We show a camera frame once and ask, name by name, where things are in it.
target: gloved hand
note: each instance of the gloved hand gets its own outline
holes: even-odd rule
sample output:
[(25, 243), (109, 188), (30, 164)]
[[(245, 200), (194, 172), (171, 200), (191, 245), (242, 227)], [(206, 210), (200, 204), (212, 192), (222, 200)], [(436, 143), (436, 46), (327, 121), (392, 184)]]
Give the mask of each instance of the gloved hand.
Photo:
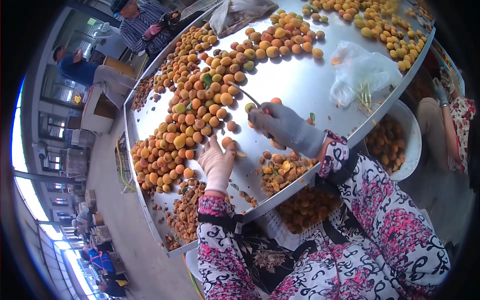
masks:
[(444, 67), (440, 67), (440, 83), (445, 87), (449, 94), (455, 90), (452, 76), (450, 76), (450, 72)]
[(437, 93), (438, 99), (440, 100), (440, 105), (444, 105), (444, 104), (448, 105), (447, 92), (442, 86), (440, 80), (438, 80), (438, 78), (436, 77), (433, 79), (433, 87), (435, 89), (435, 92)]
[[(295, 111), (281, 104), (266, 102), (260, 108), (252, 109), (248, 114), (255, 129), (308, 158), (317, 155), (325, 140), (325, 132), (307, 124)], [(263, 113), (262, 109), (269, 110), (270, 115)]]
[(205, 144), (198, 163), (207, 175), (207, 187), (205, 191), (217, 191), (227, 195), (228, 179), (232, 174), (233, 160), (236, 151), (235, 142), (231, 142), (223, 153), (220, 145), (213, 135)]

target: striped shirt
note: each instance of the striped shirt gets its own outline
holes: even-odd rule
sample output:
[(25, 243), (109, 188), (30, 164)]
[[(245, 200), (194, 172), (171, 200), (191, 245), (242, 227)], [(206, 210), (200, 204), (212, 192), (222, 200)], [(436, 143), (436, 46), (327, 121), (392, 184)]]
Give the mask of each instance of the striped shirt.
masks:
[(170, 12), (170, 9), (157, 3), (145, 2), (138, 7), (138, 11), (140, 14), (137, 17), (125, 18), (121, 22), (120, 34), (123, 41), (134, 52), (160, 52), (170, 42), (170, 31), (162, 28), (162, 31), (150, 40), (144, 34), (151, 25), (158, 23), (164, 13)]
[(84, 209), (77, 215), (77, 221), (83, 224), (83, 220), (88, 221), (88, 208)]

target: hat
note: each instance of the hat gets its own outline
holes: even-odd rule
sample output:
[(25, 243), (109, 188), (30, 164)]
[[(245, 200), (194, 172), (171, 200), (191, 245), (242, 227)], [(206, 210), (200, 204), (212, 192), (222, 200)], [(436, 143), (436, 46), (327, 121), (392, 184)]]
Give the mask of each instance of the hat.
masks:
[(114, 14), (119, 13), (129, 1), (130, 0), (113, 0), (112, 4), (110, 5), (110, 9), (112, 10), (112, 13)]

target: gray glove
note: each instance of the gray glove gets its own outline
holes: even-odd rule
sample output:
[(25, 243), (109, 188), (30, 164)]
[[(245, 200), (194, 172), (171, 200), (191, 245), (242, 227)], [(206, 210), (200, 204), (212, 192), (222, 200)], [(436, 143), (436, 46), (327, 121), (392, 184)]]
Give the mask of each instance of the gray glove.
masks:
[(440, 105), (448, 105), (448, 97), (447, 92), (445, 91), (444, 87), (442, 86), (440, 80), (438, 78), (433, 79), (433, 87), (435, 88), (435, 92), (437, 93), (437, 97), (440, 100)]
[(266, 102), (260, 108), (252, 109), (248, 114), (255, 129), (309, 158), (317, 155), (325, 140), (325, 132), (307, 124), (295, 111), (281, 104)]
[(444, 67), (440, 67), (440, 83), (445, 87), (449, 94), (455, 89), (452, 76), (450, 76), (450, 72)]

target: floral patterned shirt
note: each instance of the floral patterned shirt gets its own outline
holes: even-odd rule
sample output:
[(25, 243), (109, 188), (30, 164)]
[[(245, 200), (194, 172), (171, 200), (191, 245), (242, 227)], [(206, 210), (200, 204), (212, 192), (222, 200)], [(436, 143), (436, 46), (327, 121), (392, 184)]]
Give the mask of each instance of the floral patterned shirt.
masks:
[(460, 170), (468, 174), (467, 147), (470, 120), (475, 115), (475, 105), (471, 99), (457, 97), (449, 105), (453, 126), (456, 131), (457, 157), (448, 157), (448, 167), (451, 171)]
[[(340, 170), (348, 158), (345, 138), (334, 138), (319, 175)], [(317, 252), (304, 252), (293, 271), (276, 287), (269, 300), (293, 299), (426, 299), (450, 269), (447, 252), (412, 199), (399, 189), (377, 162), (359, 154), (357, 166), (338, 186), (344, 204), (368, 238), (334, 244), (321, 228), (308, 240)], [(233, 216), (222, 198), (203, 196), (198, 212)], [(339, 227), (334, 213), (329, 217)], [(198, 264), (209, 300), (260, 299), (233, 234), (200, 223)]]

